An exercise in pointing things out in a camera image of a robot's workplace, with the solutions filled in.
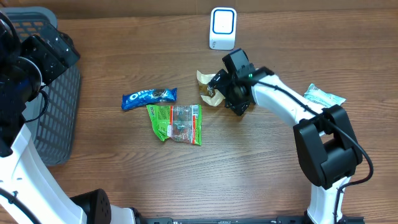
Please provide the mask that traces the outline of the beige nut snack pouch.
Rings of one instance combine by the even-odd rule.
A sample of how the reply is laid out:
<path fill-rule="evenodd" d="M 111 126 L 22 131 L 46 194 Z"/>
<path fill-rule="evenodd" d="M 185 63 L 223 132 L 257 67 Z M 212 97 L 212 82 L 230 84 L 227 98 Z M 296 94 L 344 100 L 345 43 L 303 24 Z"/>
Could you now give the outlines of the beige nut snack pouch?
<path fill-rule="evenodd" d="M 203 74 L 197 70 L 200 96 L 202 100 L 210 106 L 218 106 L 224 100 L 224 96 L 218 90 L 209 86 L 214 76 L 215 74 Z"/>

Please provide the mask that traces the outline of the mint green wipes packet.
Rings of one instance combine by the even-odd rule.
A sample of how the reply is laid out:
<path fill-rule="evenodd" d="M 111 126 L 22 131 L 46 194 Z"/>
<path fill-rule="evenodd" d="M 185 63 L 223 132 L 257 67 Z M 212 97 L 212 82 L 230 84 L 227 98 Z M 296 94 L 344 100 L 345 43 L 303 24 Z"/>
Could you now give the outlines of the mint green wipes packet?
<path fill-rule="evenodd" d="M 345 98 L 324 92 L 313 83 L 309 85 L 303 97 L 311 102 L 323 105 L 326 108 L 334 105 L 341 106 L 346 101 Z"/>

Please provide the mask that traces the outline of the blue Oreo cookie packet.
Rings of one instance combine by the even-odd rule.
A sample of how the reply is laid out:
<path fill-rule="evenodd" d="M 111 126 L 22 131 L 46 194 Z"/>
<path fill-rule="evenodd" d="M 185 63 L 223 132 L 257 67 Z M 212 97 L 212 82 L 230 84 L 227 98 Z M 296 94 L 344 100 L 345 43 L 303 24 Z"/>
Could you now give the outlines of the blue Oreo cookie packet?
<path fill-rule="evenodd" d="M 177 100 L 177 90 L 173 89 L 150 89 L 141 90 L 122 97 L 122 110 L 131 110 L 141 106 L 160 103 L 160 102 L 174 102 Z"/>

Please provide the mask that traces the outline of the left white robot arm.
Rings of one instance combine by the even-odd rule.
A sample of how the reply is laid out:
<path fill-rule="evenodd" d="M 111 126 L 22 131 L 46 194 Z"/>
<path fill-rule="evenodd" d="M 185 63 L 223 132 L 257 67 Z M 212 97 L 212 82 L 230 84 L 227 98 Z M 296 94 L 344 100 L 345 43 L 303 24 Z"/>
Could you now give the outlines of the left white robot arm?
<path fill-rule="evenodd" d="M 68 35 L 49 24 L 21 41 L 1 14 L 1 205 L 18 223 L 129 223 L 131 208 L 112 205 L 103 189 L 72 198 L 40 158 L 27 120 L 26 102 L 77 63 L 80 54 Z"/>

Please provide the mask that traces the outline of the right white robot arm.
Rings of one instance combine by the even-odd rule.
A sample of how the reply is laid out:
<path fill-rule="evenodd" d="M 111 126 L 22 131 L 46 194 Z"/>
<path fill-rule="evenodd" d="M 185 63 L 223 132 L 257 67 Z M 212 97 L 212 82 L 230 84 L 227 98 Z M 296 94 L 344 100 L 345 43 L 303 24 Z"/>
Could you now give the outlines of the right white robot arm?
<path fill-rule="evenodd" d="M 310 205 L 300 223 L 364 223 L 341 211 L 346 188 L 371 179 L 374 166 L 359 145 L 347 112 L 325 107 L 290 89 L 267 67 L 255 68 L 242 49 L 222 59 L 225 68 L 210 85 L 238 116 L 251 103 L 266 108 L 292 127 L 300 168 L 311 183 Z"/>

